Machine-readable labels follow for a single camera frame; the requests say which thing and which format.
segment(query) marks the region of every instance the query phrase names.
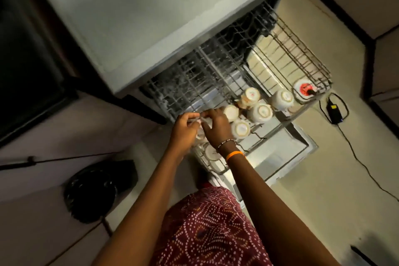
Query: person's left hand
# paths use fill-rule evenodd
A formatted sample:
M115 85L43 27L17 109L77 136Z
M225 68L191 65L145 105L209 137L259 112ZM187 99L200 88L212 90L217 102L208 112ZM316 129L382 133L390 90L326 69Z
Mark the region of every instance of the person's left hand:
M167 149L183 157L192 147L201 126L199 120L188 122L189 119L200 118L199 113L184 113L180 115L172 129Z

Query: bracelet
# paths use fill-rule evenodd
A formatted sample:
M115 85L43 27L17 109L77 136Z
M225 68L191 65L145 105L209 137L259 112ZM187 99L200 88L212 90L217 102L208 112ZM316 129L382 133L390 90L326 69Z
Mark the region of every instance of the bracelet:
M220 143L219 146L216 148L216 150L219 151L219 148L221 148L224 143L229 142L229 141L233 141L234 144L237 145L237 142L235 141L235 139L227 139L227 140L223 141L222 143Z
M243 156L245 157L245 155L244 155L244 153L243 153L242 151L233 151L232 153L229 153L229 154L227 155L227 157L226 157L226 163L227 163L227 161L228 161L232 156L237 155L237 154L243 155Z

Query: bandhani print fabric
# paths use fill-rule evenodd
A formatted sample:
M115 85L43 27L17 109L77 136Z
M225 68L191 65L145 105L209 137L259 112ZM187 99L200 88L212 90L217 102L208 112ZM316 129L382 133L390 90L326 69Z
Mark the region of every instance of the bandhani print fabric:
M150 264L272 266L252 223L223 187L203 188L168 210Z

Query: wire rack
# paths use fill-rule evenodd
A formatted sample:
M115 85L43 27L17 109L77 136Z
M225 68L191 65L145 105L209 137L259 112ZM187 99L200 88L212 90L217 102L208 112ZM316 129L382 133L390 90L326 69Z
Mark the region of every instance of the wire rack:
M263 2L148 81L147 91L174 122L183 112L234 103L248 87L256 87L265 102L280 88L297 97L294 84L301 78L311 81L316 95L300 99L293 111L277 112L270 123L252 124L251 135L239 142L246 155L300 116L332 85L327 68ZM195 153L207 167L211 165L203 146ZM221 163L223 173L227 165Z

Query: kitchen counter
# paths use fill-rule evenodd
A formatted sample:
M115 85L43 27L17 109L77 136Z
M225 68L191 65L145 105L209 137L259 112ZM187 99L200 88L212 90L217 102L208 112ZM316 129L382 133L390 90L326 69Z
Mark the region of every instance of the kitchen counter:
M255 1L49 0L113 93L166 68Z

